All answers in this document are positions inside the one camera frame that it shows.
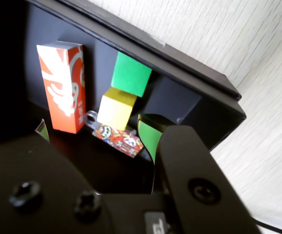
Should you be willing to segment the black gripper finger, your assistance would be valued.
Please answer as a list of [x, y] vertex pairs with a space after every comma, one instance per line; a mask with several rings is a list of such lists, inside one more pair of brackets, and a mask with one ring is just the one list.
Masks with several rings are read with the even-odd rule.
[[0, 141], [0, 234], [111, 233], [101, 198], [48, 141]]
[[257, 234], [259, 229], [195, 130], [158, 114], [138, 116], [139, 137], [171, 197], [182, 234]]

